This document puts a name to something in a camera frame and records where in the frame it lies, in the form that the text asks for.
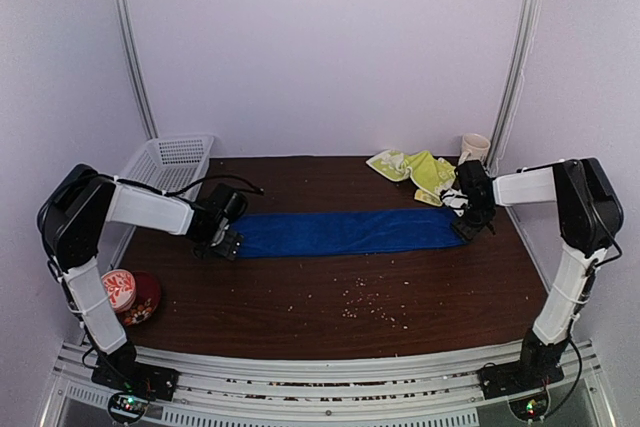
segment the mug handle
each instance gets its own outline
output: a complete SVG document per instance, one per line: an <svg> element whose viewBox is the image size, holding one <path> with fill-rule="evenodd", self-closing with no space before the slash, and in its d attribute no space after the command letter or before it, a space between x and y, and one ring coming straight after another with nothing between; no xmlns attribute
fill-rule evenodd
<svg viewBox="0 0 640 427"><path fill-rule="evenodd" d="M462 154L460 154L460 158L458 159L458 165L461 165L464 163L465 160L467 160L467 157L469 157L471 155L471 152L469 152L468 150L465 150Z"/></svg>

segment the green cloth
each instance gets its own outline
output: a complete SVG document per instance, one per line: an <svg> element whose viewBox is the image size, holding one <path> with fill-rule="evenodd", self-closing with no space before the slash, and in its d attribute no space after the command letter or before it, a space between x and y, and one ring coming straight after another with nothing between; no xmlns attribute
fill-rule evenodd
<svg viewBox="0 0 640 427"><path fill-rule="evenodd" d="M455 167L428 151L407 155L385 150L367 160L367 165L393 182L411 179L418 187L415 199L440 207L440 192L448 190L456 179Z"/></svg>

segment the vertical metal post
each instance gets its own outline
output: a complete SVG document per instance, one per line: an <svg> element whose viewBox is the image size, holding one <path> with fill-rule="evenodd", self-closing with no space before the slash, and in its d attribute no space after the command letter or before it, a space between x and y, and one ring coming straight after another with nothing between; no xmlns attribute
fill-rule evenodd
<svg viewBox="0 0 640 427"><path fill-rule="evenodd" d="M149 106L149 98L144 87L142 79L142 71L140 69L140 61L136 51L133 39L133 29L131 27L131 18L129 16L129 6L127 0L115 0L118 19L120 20L120 31L124 44L125 56L127 59L127 67L129 77L133 86L133 92L138 104L138 110L142 119L142 126L148 139L158 137L158 129L153 119L151 107Z"/></svg>
<svg viewBox="0 0 640 427"><path fill-rule="evenodd" d="M536 24L540 0L522 0L520 22L511 65L507 75L507 83L502 94L500 111L491 136L491 148L487 155L487 167L491 174L498 171L498 162L504 155L509 134L513 125L515 111L523 84L523 68L527 53L531 48L533 31Z"/></svg>

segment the robotic arm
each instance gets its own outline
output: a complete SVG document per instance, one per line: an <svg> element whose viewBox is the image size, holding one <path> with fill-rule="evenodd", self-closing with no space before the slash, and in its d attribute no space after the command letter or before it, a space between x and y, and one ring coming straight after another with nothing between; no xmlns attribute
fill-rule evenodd
<svg viewBox="0 0 640 427"><path fill-rule="evenodd" d="M104 224L120 222L184 235L196 243L197 256L215 254L233 260L242 236L229 226L247 208L246 197L225 184L197 202L163 194L78 165L37 219L49 268L98 354L93 382L149 400L171 400L177 372L135 362L135 347L113 312L98 272L98 240Z"/></svg>
<svg viewBox="0 0 640 427"><path fill-rule="evenodd" d="M471 241L490 227L496 206L556 202L562 238L562 258L549 297L526 333L520 360L491 365L478 372L485 398L537 389L564 378L560 357L571 340L571 330L589 300L596 273L612 257L622 227L618 198L597 159L561 161L496 179L487 176L479 161L457 169L460 190L467 198L464 214L453 230Z"/></svg>

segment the white wall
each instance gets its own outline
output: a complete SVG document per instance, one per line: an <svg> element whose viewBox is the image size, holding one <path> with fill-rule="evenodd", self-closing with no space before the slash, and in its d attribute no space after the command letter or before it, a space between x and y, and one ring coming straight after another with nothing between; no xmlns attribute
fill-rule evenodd
<svg viewBox="0 0 640 427"><path fill-rule="evenodd" d="M603 268L578 328L594 340L624 426L640 421L640 1L543 0L501 172L598 157L625 209L625 256ZM553 206L518 210L548 278L559 260Z"/></svg>
<svg viewBox="0 0 640 427"><path fill-rule="evenodd" d="M0 424L35 421L65 336L38 208L78 162L118 171L145 139L112 0L0 0Z"/></svg>
<svg viewBox="0 0 640 427"><path fill-rule="evenodd" d="M217 155L455 154L491 135L521 0L129 0L161 134Z"/></svg>

